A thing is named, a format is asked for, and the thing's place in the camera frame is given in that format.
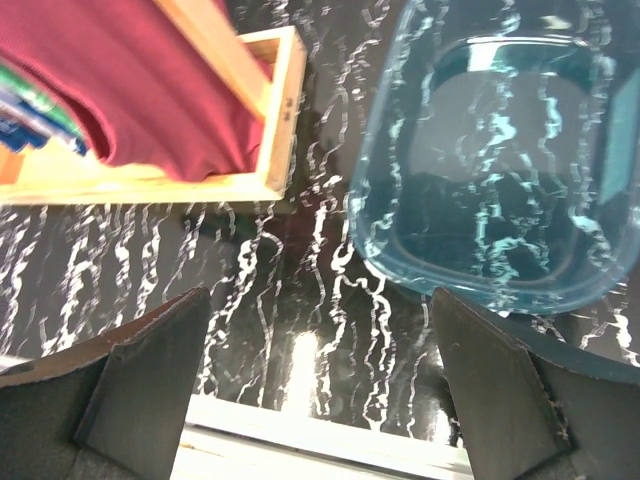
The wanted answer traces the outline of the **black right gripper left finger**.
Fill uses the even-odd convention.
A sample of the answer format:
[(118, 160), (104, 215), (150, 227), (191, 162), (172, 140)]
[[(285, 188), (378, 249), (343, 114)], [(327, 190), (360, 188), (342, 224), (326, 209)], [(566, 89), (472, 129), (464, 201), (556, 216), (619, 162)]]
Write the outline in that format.
[(190, 289), (2, 371), (2, 478), (169, 478), (210, 313), (208, 289)]

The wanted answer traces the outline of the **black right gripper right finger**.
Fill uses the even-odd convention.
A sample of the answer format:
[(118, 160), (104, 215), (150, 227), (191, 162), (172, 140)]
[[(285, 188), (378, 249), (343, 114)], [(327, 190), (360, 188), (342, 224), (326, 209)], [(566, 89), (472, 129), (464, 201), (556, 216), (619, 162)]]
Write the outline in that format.
[(638, 478), (638, 368), (443, 288), (431, 319), (475, 478)]

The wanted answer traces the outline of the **blue patterned trousers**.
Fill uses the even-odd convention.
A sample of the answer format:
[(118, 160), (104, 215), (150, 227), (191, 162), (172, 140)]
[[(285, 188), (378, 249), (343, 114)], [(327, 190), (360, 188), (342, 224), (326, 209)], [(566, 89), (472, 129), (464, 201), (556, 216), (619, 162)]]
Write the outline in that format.
[(28, 102), (7, 90), (1, 90), (1, 112), (42, 136), (59, 140), (74, 153), (84, 156), (88, 152), (80, 133), (73, 132), (70, 127), (39, 112)]

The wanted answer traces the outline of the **green white patterned trousers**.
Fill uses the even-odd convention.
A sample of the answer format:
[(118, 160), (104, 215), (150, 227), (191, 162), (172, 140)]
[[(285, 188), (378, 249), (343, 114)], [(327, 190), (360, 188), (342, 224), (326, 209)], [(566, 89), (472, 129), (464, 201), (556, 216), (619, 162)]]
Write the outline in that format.
[(70, 136), (84, 139), (82, 129), (64, 108), (4, 64), (1, 65), (1, 98)]

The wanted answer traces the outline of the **blue transparent plastic basin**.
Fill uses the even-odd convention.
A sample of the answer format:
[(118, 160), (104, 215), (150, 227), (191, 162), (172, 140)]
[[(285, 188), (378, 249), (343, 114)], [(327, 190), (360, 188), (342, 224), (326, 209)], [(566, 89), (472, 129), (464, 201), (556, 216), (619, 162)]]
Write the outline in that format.
[(409, 1), (348, 196), (360, 255), (422, 294), (555, 314), (639, 259), (639, 5)]

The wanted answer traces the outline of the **maroon tank top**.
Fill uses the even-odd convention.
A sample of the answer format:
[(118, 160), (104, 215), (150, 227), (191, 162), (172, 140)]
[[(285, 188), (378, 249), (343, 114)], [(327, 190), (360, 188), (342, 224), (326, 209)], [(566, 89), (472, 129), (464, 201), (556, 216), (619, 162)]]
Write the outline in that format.
[(106, 165), (187, 182), (256, 166), (262, 124), (151, 1), (5, 1), (1, 57)]

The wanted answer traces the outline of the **wooden clothes rack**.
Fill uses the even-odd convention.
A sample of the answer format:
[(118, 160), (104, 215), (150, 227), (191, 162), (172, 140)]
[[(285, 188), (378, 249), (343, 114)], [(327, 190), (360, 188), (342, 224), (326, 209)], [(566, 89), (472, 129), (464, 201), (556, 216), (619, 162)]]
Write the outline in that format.
[(306, 54), (222, 1), (5, 1), (1, 200), (279, 200)]

